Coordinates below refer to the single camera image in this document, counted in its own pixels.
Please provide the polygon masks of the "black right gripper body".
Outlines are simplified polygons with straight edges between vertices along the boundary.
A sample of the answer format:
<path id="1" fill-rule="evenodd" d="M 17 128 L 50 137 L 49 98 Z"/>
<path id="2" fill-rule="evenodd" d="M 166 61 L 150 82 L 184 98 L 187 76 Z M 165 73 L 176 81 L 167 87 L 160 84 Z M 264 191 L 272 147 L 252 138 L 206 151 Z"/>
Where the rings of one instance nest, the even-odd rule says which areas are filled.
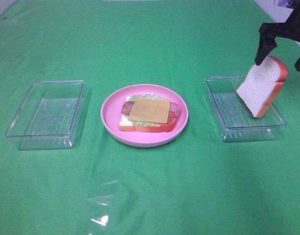
<path id="1" fill-rule="evenodd" d="M 265 40 L 275 42 L 275 37 L 282 37 L 300 42 L 300 0 L 274 0 L 270 7 L 264 0 L 264 6 L 274 23 L 263 23 L 259 29 L 260 43 Z"/>

